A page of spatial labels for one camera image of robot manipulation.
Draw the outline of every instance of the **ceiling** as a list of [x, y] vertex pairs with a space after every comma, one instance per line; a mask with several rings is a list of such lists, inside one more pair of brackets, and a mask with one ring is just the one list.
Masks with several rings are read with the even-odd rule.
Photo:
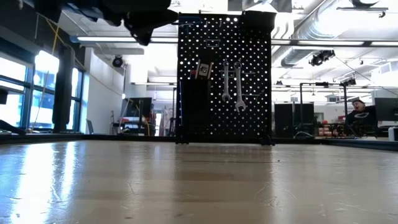
[[[171, 9], [180, 12], [197, 12], [201, 9], [203, 12], [226, 12], [228, 10], [228, 1], [231, 0], [172, 0]], [[299, 26], [300, 22], [304, 20], [323, 0], [293, 0], [293, 13], [290, 18], [293, 18], [293, 27]], [[398, 3], [396, 0], [382, 0], [378, 7], [387, 6], [389, 8], [387, 14], [383, 18], [379, 18], [378, 12], [347, 12], [346, 17], [331, 17], [331, 24], [340, 26], [342, 24], [349, 24], [349, 28], [342, 32], [337, 39], [385, 39], [396, 40], [398, 37]], [[265, 4], [258, 4], [253, 9], [265, 9]], [[112, 27], [105, 21], [91, 22], [87, 18], [74, 14], [72, 12], [63, 12], [60, 22], [60, 27], [68, 32], [70, 35], [98, 35], [98, 36], [129, 36], [129, 32], [121, 27]], [[157, 37], [176, 37], [177, 26], [167, 25], [158, 28], [154, 31], [153, 36]], [[286, 30], [284, 34], [289, 38], [291, 35]], [[98, 56], [104, 61], [110, 62], [113, 56], [121, 49], [144, 49], [145, 59], [148, 64], [149, 78], [151, 77], [175, 77], [177, 75], [177, 44], [150, 44], [147, 47], [138, 44], [96, 44], [92, 45], [98, 49]], [[375, 48], [334, 48], [336, 58], [325, 62], [319, 67], [312, 67], [308, 64], [309, 55], [302, 59], [296, 66], [291, 68], [281, 67], [280, 64], [273, 64], [272, 79], [282, 80], [284, 83], [297, 84], [304, 80], [322, 80], [322, 81], [336, 81], [344, 77], [350, 77], [353, 74], [353, 69], [356, 73], [360, 73], [367, 78], [371, 77], [372, 72], [382, 65], [388, 59], [398, 58], [396, 49], [375, 49]], [[124, 55], [124, 60], [129, 63], [133, 60], [134, 55]], [[357, 75], [357, 79], [363, 79], [363, 82], [368, 82], [361, 75]]]

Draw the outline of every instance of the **person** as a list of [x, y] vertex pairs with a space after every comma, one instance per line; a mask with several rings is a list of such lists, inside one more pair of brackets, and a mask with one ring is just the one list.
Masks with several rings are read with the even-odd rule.
[[352, 102], [354, 110], [347, 116], [346, 124], [349, 126], [368, 126], [377, 128], [375, 106], [366, 106], [362, 100]]

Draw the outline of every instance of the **black pillar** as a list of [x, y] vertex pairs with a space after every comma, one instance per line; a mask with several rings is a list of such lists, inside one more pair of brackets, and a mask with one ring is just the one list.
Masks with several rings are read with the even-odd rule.
[[55, 83], [52, 122], [54, 133], [66, 131], [69, 123], [70, 100], [72, 97], [72, 71], [75, 66], [75, 51], [69, 45], [62, 45], [58, 58], [60, 65]]

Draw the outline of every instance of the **black shirt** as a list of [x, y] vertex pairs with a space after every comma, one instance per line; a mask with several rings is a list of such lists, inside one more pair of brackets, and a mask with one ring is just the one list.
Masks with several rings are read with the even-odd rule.
[[346, 118], [348, 125], [367, 125], [377, 127], [376, 108], [374, 106], [365, 107], [364, 111], [353, 111]]

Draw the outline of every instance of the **wooden table surface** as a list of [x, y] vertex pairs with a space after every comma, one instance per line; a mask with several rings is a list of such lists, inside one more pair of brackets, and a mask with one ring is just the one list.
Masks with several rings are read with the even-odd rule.
[[0, 146], [0, 223], [398, 223], [398, 154], [78, 141]]

